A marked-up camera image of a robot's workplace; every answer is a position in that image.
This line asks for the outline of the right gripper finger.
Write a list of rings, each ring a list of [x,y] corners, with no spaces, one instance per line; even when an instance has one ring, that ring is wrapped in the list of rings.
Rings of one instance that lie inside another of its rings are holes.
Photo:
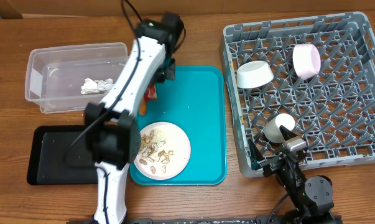
[[[258,170],[261,169],[260,163],[264,160],[263,155],[260,150],[256,147],[252,139],[248,139],[249,151],[250,151],[250,160],[251,160],[251,169]]]
[[[297,137],[295,133],[293,133],[283,125],[280,125],[279,130],[282,134],[282,137],[284,138],[284,142],[295,139]]]

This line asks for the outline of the white cup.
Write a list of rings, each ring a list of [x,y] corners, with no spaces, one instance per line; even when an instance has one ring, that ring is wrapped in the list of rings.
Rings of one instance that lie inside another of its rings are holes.
[[[289,131],[292,131],[295,127],[295,120],[287,113],[281,113],[270,120],[264,127],[265,137],[270,142],[282,143],[284,141],[283,135],[279,129],[280,126],[284,126]]]

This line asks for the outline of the red snack wrapper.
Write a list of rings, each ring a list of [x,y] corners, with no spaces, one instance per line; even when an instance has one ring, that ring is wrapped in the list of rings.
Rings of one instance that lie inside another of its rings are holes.
[[[149,84],[144,93],[144,100],[146,102],[157,100],[157,90],[154,84]]]

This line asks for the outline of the white bowl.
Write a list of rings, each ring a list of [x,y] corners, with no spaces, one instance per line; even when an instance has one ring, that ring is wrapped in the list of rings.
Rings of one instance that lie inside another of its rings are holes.
[[[236,74],[237,87],[257,88],[274,79],[274,74],[265,61],[252,61],[241,65]]]

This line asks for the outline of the white tissue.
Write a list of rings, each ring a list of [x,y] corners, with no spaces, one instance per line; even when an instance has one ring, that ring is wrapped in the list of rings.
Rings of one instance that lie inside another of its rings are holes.
[[[90,78],[86,78],[83,86],[81,87],[81,94],[82,95],[89,95],[94,93],[107,93],[113,87],[113,79],[105,79],[105,80],[92,80]]]

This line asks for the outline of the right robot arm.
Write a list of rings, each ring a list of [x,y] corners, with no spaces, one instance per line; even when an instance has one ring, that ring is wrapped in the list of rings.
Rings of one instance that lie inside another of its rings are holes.
[[[284,126],[279,129],[284,142],[272,159],[266,160],[253,140],[248,140],[251,168],[262,169],[264,177],[275,175],[286,191],[266,223],[342,223],[341,217],[331,212],[334,202],[330,178],[324,175],[307,178],[299,166],[299,162],[307,156],[307,141]]]

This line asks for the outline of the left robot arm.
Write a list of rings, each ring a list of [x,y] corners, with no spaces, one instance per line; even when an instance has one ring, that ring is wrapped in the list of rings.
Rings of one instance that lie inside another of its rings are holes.
[[[175,78],[173,53],[185,35],[180,16],[144,19],[133,28],[131,54],[110,92],[98,104],[88,103],[84,130],[98,177],[98,205],[92,223],[123,223],[129,166],[141,146],[136,116],[151,84]]]

